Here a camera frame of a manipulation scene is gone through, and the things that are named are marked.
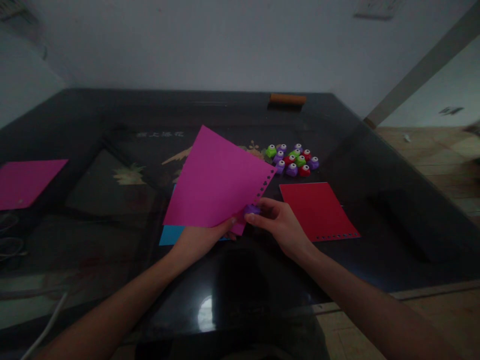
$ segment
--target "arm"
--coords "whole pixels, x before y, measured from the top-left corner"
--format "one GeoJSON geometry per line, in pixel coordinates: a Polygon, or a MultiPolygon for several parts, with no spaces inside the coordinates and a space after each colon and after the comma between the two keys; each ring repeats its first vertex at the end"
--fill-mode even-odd
{"type": "Polygon", "coordinates": [[[287,203],[262,198],[258,204],[266,217],[247,214],[245,220],[271,232],[283,252],[315,280],[386,358],[460,358],[427,320],[321,253],[287,203]]]}
{"type": "Polygon", "coordinates": [[[109,359],[167,285],[233,226],[186,227],[172,250],[47,345],[36,359],[109,359]]]}

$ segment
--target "table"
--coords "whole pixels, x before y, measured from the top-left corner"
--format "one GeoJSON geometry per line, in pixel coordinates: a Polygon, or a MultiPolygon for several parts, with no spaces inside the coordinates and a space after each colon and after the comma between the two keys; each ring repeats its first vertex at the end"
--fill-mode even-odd
{"type": "MultiPolygon", "coordinates": [[[[158,246],[162,219],[185,158],[165,161],[187,150],[202,124],[239,146],[301,143],[319,157],[311,177],[275,178],[264,196],[281,200],[280,183],[328,182],[362,238],[315,245],[380,289],[478,280],[477,227],[334,95],[305,95],[301,112],[290,112],[267,109],[267,93],[69,89],[0,130],[2,162],[69,159],[2,234],[24,239],[28,255],[0,262],[1,288],[46,294],[3,303],[1,348],[25,351],[63,289],[70,297],[46,341],[169,251],[158,246]],[[126,178],[137,184],[119,184],[126,178]],[[381,201],[391,190],[413,201],[452,258],[418,254],[381,201]]],[[[248,226],[176,279],[136,329],[143,342],[172,339],[315,313],[330,301],[269,234],[248,226]]]]}

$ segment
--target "magenta paper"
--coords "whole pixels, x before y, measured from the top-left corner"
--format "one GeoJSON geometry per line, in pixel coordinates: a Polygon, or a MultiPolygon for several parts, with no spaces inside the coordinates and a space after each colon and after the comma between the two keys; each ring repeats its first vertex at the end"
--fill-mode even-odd
{"type": "Polygon", "coordinates": [[[260,199],[274,174],[275,167],[202,126],[163,224],[210,228],[236,216],[231,231],[241,235],[244,207],[260,199]]]}
{"type": "Polygon", "coordinates": [[[28,208],[67,162],[7,162],[0,168],[0,211],[28,208]]]}

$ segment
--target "white cable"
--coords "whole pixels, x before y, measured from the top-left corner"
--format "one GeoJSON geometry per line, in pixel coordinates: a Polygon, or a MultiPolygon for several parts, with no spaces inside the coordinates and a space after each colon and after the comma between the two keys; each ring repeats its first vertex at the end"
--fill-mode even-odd
{"type": "Polygon", "coordinates": [[[64,292],[60,301],[58,302],[58,305],[56,306],[55,310],[53,311],[53,314],[51,315],[50,320],[48,321],[48,324],[45,326],[45,329],[42,331],[40,336],[35,340],[35,342],[30,346],[30,348],[26,351],[25,355],[21,357],[20,360],[26,360],[29,358],[30,355],[34,352],[34,350],[37,348],[38,345],[43,341],[43,339],[47,336],[49,331],[52,329],[54,326],[55,321],[59,317],[60,310],[62,310],[62,307],[65,304],[65,301],[67,300],[68,292],[64,292]]]}

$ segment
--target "left hand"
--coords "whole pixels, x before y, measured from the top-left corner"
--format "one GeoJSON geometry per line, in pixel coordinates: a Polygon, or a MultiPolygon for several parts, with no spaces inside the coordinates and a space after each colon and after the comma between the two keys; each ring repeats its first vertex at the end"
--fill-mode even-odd
{"type": "Polygon", "coordinates": [[[228,233],[227,236],[234,240],[235,235],[229,230],[236,222],[237,219],[232,217],[215,227],[187,226],[169,255],[176,257],[187,268],[208,253],[223,235],[228,233]]]}

